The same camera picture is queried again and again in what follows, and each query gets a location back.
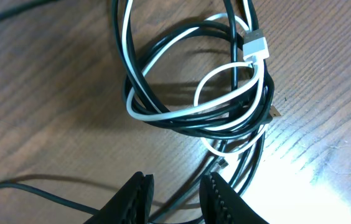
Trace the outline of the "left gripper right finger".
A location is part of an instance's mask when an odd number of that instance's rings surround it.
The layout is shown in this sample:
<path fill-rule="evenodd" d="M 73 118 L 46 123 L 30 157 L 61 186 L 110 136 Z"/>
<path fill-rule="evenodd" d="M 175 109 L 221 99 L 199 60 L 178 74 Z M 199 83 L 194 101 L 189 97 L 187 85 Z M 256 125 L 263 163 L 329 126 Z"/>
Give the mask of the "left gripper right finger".
<path fill-rule="evenodd" d="M 199 200 L 206 224 L 268 224 L 216 172 L 202 177 Z"/>

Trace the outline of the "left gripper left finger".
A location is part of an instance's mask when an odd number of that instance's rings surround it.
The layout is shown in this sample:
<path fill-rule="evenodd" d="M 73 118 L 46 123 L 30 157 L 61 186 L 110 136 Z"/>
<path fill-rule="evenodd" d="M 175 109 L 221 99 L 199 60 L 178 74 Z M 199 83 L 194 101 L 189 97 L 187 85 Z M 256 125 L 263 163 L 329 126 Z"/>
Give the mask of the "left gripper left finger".
<path fill-rule="evenodd" d="M 136 172 L 85 224 L 147 224 L 154 195 L 154 176 Z"/>

